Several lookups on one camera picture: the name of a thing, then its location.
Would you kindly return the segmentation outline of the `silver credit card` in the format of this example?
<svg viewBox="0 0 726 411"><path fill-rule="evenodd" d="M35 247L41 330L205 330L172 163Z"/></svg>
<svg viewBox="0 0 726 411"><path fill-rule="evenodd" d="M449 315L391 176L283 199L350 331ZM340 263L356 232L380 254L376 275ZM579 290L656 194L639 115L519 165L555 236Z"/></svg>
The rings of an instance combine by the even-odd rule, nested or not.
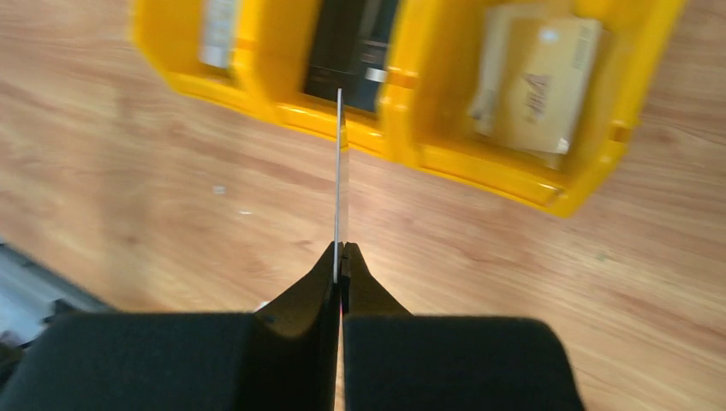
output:
<svg viewBox="0 0 726 411"><path fill-rule="evenodd" d="M342 272L342 255L348 239L348 183L349 152L347 123L343 89L336 91L336 209L334 233L334 273L335 283L339 282Z"/></svg>

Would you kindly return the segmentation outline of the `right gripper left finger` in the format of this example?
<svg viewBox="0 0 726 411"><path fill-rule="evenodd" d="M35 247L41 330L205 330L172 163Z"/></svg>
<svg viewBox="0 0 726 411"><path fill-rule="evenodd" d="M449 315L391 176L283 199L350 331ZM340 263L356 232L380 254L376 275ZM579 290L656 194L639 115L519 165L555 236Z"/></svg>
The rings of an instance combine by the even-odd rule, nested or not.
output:
<svg viewBox="0 0 726 411"><path fill-rule="evenodd" d="M252 313L59 313L2 366L1 407L331 410L339 252Z"/></svg>

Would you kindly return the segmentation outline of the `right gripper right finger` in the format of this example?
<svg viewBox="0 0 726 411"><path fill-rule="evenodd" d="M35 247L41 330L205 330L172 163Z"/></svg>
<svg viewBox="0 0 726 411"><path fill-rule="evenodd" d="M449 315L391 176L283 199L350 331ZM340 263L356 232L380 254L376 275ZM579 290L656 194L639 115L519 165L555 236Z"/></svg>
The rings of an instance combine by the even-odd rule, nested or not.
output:
<svg viewBox="0 0 726 411"><path fill-rule="evenodd" d="M567 352L543 321L409 312L349 243L341 276L349 410L582 410Z"/></svg>

